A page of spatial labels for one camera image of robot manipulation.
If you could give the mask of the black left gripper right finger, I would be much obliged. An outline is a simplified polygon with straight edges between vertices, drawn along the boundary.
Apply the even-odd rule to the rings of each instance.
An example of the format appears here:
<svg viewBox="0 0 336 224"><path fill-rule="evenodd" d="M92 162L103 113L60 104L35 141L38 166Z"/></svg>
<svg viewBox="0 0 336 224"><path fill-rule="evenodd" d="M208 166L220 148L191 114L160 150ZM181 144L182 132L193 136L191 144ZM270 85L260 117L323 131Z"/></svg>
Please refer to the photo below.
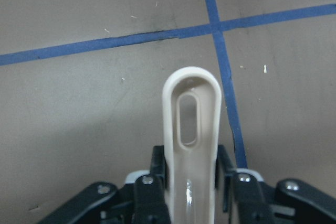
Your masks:
<svg viewBox="0 0 336 224"><path fill-rule="evenodd" d="M216 188L228 223L335 223L335 198L295 178L268 185L255 170L233 165L218 146Z"/></svg>

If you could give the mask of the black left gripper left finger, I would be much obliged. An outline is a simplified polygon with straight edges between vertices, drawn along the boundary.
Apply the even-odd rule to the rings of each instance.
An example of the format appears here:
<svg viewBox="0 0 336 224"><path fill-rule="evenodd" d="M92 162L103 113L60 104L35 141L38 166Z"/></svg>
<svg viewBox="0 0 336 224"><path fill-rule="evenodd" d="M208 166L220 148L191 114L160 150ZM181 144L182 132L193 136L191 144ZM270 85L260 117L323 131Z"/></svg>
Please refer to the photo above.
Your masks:
<svg viewBox="0 0 336 224"><path fill-rule="evenodd" d="M164 199L164 147L153 147L149 170L130 173L122 188L96 182L40 220L40 223L170 223Z"/></svg>

